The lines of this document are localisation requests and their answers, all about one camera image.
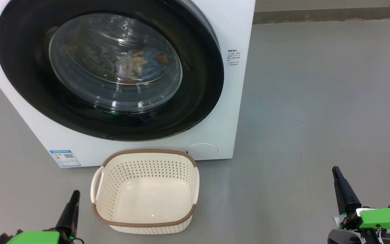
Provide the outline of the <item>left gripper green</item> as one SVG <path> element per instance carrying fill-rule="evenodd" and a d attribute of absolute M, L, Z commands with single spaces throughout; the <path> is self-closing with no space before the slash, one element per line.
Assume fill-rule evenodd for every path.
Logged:
<path fill-rule="evenodd" d="M 42 231 L 18 230 L 16 235 L 2 233 L 0 244 L 75 244 L 79 217 L 80 191 L 74 190 L 56 228 Z"/>

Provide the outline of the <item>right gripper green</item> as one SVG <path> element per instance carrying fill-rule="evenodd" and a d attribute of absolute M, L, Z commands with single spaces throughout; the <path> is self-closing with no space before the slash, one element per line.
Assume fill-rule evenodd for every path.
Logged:
<path fill-rule="evenodd" d="M 332 168 L 332 175 L 340 216 L 333 218 L 327 244 L 390 244 L 390 205 L 362 207 L 338 166 Z"/>

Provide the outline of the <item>black-rimmed glass washer door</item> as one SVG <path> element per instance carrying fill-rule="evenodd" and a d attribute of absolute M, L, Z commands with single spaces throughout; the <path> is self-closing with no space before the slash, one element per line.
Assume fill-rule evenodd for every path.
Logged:
<path fill-rule="evenodd" d="M 156 48 L 162 71 L 129 79 L 115 63 Z M 187 131 L 224 86 L 219 43 L 182 0 L 10 0 L 0 16 L 0 65 L 32 107 L 79 133 L 150 141 Z"/>

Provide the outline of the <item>blue orange cream garment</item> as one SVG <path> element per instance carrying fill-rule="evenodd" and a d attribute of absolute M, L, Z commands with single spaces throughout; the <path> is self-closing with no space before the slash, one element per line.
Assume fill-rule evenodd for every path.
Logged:
<path fill-rule="evenodd" d="M 115 63 L 115 73 L 118 76 L 138 79 L 143 76 L 143 68 L 147 60 L 143 57 L 145 50 L 130 51 Z"/>

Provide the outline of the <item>blue bear-print garment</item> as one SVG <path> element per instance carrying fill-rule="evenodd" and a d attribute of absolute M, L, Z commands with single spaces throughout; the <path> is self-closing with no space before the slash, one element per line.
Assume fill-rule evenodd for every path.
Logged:
<path fill-rule="evenodd" d="M 146 64 L 142 67 L 142 74 L 149 75 L 162 71 L 167 65 L 168 55 L 156 48 L 144 48 L 141 57 L 146 60 Z"/>

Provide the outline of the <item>white front-load washing machine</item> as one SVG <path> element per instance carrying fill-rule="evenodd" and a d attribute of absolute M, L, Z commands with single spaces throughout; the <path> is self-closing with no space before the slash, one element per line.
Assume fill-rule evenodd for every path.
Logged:
<path fill-rule="evenodd" d="M 0 0 L 0 89 L 61 168 L 231 159 L 256 0 Z"/>

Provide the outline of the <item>blue energy label sticker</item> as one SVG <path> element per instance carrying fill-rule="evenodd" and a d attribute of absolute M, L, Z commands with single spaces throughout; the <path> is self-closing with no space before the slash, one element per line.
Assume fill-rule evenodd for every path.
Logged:
<path fill-rule="evenodd" d="M 49 152 L 61 168 L 76 168 L 82 166 L 71 150 L 55 150 Z"/>

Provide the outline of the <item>cream perforated laundry basket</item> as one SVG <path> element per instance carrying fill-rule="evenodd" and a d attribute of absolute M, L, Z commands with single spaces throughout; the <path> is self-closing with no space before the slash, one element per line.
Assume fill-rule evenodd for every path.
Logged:
<path fill-rule="evenodd" d="M 187 153 L 163 149 L 109 156 L 91 182 L 94 216 L 112 229 L 139 235 L 184 231 L 197 206 L 200 175 Z"/>

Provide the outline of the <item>round white filter cover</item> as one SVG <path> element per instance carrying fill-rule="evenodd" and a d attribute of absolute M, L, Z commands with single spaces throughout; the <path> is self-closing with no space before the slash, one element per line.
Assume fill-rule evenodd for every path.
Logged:
<path fill-rule="evenodd" d="M 212 160 L 218 153 L 215 145 L 208 143 L 198 143 L 185 149 L 185 152 L 195 160 Z"/>

